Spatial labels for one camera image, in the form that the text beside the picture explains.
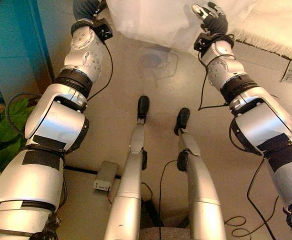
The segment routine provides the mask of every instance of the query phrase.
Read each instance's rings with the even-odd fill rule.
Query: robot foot
[[[178,129],[186,129],[188,118],[190,117],[191,111],[183,107],[177,116],[174,133],[178,136]]]
[[[137,123],[144,124],[146,122],[146,116],[150,107],[150,99],[148,96],[141,96],[138,100],[137,106]]]

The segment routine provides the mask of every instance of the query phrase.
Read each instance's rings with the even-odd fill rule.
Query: silver robot leg
[[[201,158],[194,138],[179,131],[178,169],[188,177],[190,238],[194,240],[226,240],[220,201],[212,177]]]

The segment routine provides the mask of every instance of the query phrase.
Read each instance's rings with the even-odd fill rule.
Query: robot finger
[[[225,15],[224,11],[222,10],[222,8],[220,6],[217,6],[215,3],[213,2],[208,2],[208,7],[210,7],[211,9],[214,9],[217,13],[217,16],[219,15]]]

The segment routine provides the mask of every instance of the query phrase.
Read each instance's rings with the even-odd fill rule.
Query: small white box
[[[94,181],[94,189],[111,191],[118,166],[117,163],[103,161]]]

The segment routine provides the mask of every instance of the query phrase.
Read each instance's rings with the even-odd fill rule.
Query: potted plant
[[[29,100],[24,98],[9,107],[11,122],[20,130],[24,130],[28,116],[34,106],[29,106]],[[11,162],[14,156],[25,147],[26,139],[14,131],[5,118],[5,113],[0,114],[0,174]]]

